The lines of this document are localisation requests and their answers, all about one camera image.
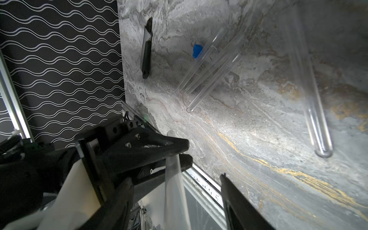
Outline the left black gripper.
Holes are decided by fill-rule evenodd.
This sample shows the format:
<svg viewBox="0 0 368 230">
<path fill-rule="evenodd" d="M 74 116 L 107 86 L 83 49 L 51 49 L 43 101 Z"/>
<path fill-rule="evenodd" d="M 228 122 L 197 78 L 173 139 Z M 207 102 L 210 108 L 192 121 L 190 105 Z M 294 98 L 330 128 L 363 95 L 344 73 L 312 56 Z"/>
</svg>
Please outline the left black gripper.
<svg viewBox="0 0 368 230">
<path fill-rule="evenodd" d="M 75 137 L 76 148 L 101 205 L 114 195 L 117 187 L 131 178 L 137 202 L 165 181 L 166 169 L 174 164 L 166 158 L 189 149 L 189 140 L 162 135 L 142 119 L 113 117 Z M 193 166 L 193 157 L 178 154 L 179 168 Z"/>
</svg>

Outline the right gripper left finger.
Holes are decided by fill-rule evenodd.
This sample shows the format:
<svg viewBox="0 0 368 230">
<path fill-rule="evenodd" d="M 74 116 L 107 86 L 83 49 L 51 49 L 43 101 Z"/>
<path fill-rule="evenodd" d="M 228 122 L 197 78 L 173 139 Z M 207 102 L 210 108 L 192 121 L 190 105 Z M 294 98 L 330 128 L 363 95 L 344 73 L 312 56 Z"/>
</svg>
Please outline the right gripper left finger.
<svg viewBox="0 0 368 230">
<path fill-rule="evenodd" d="M 126 178 L 109 200 L 79 227 L 80 230 L 126 230 L 133 206 L 134 185 Z"/>
</svg>

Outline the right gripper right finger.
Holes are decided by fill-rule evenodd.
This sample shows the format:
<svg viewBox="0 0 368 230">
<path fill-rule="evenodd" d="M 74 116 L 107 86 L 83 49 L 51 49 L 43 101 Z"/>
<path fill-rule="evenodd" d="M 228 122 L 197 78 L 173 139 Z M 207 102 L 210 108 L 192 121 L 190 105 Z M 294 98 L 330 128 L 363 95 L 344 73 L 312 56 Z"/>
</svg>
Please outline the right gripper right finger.
<svg viewBox="0 0 368 230">
<path fill-rule="evenodd" d="M 273 230 L 274 227 L 252 206 L 236 186 L 220 176 L 221 196 L 228 230 Z"/>
</svg>

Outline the clear test tube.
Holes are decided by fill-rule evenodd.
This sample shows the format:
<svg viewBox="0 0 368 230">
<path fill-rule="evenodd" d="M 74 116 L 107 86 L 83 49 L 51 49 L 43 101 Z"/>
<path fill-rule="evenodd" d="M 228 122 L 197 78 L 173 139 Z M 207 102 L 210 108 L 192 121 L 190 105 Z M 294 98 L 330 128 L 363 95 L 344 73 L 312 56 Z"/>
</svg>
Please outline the clear test tube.
<svg viewBox="0 0 368 230">
<path fill-rule="evenodd" d="M 179 83 L 178 89 L 191 93 L 194 91 L 207 77 L 212 75 L 220 68 L 227 66 L 227 61 L 232 62 L 237 57 L 240 48 L 245 43 L 242 34 L 238 34 L 233 38 L 227 46 L 221 51 L 217 50 L 217 45 L 224 37 L 224 33 L 218 34 L 206 43 L 201 50 L 191 68 L 187 71 L 182 81 Z"/>
<path fill-rule="evenodd" d="M 223 78 L 241 61 L 241 50 L 241 47 L 226 48 L 216 56 L 206 58 L 205 67 L 185 89 L 185 93 L 190 94 L 198 87 L 201 88 L 193 101 L 188 105 L 186 109 L 188 113 L 192 113 Z"/>
<path fill-rule="evenodd" d="M 194 60 L 193 64 L 186 72 L 184 77 L 181 79 L 177 89 L 182 91 L 185 86 L 188 84 L 190 79 L 193 77 L 195 72 L 199 69 L 199 67 L 205 62 L 206 58 L 209 57 L 211 52 L 215 49 L 215 47 L 220 43 L 223 37 L 227 34 L 228 29 L 226 27 L 220 27 L 213 35 L 209 36 L 207 42 L 198 57 Z"/>
<path fill-rule="evenodd" d="M 165 204 L 164 229 L 190 230 L 191 224 L 187 207 L 182 172 L 179 168 L 178 153 L 166 158 L 166 163 L 174 164 L 174 172 L 166 169 L 165 174 Z"/>
</svg>

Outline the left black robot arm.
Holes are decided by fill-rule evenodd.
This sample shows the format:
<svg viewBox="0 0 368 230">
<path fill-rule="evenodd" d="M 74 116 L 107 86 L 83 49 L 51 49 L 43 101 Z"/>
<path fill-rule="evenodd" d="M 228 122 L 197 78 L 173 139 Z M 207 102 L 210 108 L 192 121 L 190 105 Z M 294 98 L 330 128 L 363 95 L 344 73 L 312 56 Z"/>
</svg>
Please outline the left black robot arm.
<svg viewBox="0 0 368 230">
<path fill-rule="evenodd" d="M 181 171 L 193 164 L 188 140 L 159 134 L 138 117 L 110 118 L 76 141 L 74 148 L 26 148 L 24 159 L 1 158 L 1 225 L 39 208 L 44 192 L 60 191 L 71 165 L 81 160 L 101 204 L 82 229 L 125 230 L 134 202 L 164 182 L 167 158 L 179 156 Z"/>
</svg>

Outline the black loose finger part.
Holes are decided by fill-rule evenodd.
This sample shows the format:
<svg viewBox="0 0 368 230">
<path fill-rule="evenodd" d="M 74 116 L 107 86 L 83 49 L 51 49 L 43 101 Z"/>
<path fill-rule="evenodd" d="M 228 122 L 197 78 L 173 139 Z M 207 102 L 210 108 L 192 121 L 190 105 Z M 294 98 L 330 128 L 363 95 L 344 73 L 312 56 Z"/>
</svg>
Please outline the black loose finger part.
<svg viewBox="0 0 368 230">
<path fill-rule="evenodd" d="M 141 49 L 140 68 L 142 71 L 143 79 L 147 79 L 150 75 L 150 63 L 151 63 L 151 46 L 152 46 L 152 21 L 153 18 L 149 18 L 147 24 L 144 27 L 144 37 Z"/>
</svg>

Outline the blue stopper left lone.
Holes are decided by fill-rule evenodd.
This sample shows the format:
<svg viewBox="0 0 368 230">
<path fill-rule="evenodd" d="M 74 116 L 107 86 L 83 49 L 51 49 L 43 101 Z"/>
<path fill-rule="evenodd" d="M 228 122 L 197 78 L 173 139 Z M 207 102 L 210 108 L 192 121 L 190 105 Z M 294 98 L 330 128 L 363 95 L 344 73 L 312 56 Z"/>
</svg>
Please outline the blue stopper left lone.
<svg viewBox="0 0 368 230">
<path fill-rule="evenodd" d="M 200 55 L 200 53 L 202 52 L 202 50 L 203 50 L 203 46 L 202 45 L 194 44 L 192 57 L 193 58 L 197 58 Z"/>
</svg>

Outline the aluminium front rail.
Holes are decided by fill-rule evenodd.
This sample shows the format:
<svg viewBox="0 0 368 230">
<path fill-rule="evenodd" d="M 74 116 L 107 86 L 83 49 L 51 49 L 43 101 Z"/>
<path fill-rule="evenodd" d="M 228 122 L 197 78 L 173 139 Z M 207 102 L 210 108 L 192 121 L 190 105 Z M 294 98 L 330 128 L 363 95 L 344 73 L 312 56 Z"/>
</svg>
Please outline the aluminium front rail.
<svg viewBox="0 0 368 230">
<path fill-rule="evenodd" d="M 191 230 L 225 230 L 219 186 L 198 166 L 182 172 Z M 164 230 L 165 182 L 138 201 L 139 230 Z"/>
</svg>

